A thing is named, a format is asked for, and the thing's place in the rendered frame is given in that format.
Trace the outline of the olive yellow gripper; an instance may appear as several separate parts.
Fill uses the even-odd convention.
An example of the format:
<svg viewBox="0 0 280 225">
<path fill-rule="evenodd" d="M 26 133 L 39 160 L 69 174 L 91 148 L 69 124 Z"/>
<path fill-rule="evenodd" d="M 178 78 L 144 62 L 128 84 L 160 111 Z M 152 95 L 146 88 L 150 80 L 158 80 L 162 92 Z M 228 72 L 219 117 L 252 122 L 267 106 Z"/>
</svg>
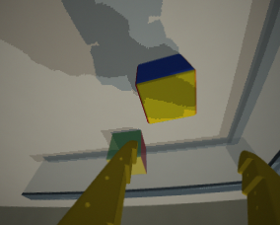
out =
<svg viewBox="0 0 280 225">
<path fill-rule="evenodd" d="M 126 142 L 57 225 L 120 225 L 126 184 L 138 141 Z M 242 151 L 238 173 L 247 196 L 248 225 L 280 225 L 280 176 L 257 155 Z"/>
</svg>

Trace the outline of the grey side wall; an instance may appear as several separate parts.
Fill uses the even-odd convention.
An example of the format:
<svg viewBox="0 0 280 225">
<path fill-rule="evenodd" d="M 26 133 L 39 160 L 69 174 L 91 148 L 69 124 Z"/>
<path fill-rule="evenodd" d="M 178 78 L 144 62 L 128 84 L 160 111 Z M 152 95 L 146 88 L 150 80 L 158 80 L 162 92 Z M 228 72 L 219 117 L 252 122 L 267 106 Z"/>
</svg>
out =
<svg viewBox="0 0 280 225">
<path fill-rule="evenodd" d="M 229 140 L 280 176 L 280 0 L 275 0 Z"/>
</svg>

